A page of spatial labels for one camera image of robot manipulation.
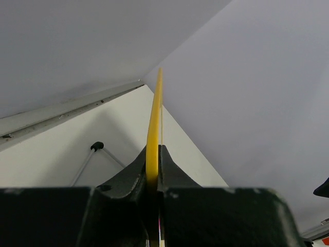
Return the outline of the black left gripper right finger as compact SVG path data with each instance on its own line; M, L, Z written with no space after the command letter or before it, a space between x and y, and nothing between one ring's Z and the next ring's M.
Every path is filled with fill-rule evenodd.
M267 188L202 187L159 147L166 246L302 246L284 199Z

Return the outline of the yellow framed whiteboard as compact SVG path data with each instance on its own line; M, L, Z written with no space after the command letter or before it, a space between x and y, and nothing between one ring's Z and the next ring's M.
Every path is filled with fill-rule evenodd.
M162 89L163 70L159 68L156 89L152 103L149 129L146 143L145 174L148 202L149 246L159 246L159 209L157 206L157 186L159 176L159 140L162 139Z

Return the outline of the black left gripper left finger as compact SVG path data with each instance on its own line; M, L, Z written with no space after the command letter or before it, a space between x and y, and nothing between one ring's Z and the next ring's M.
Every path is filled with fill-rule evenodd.
M97 187L1 189L1 246L145 246L145 152Z

